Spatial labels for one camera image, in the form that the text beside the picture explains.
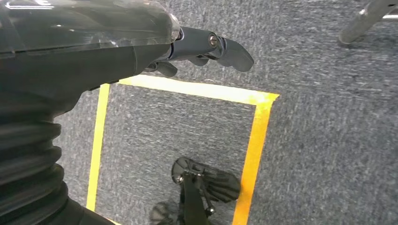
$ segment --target metal screw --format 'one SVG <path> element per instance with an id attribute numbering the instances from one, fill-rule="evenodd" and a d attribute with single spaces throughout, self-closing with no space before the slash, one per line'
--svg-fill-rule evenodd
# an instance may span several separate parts
<path id="1" fill-rule="evenodd" d="M 178 181 L 179 183 L 182 183 L 183 180 L 184 180 L 184 178 L 183 178 L 182 176 L 179 176 L 179 177 L 177 178 L 177 181 Z"/>
<path id="2" fill-rule="evenodd" d="M 210 37 L 209 37 L 209 43 L 210 43 L 210 45 L 212 46 L 212 47 L 216 47 L 217 46 L 217 43 L 218 43 L 218 39 L 217 39 L 217 37 L 215 36 L 215 35 L 210 35 Z"/>

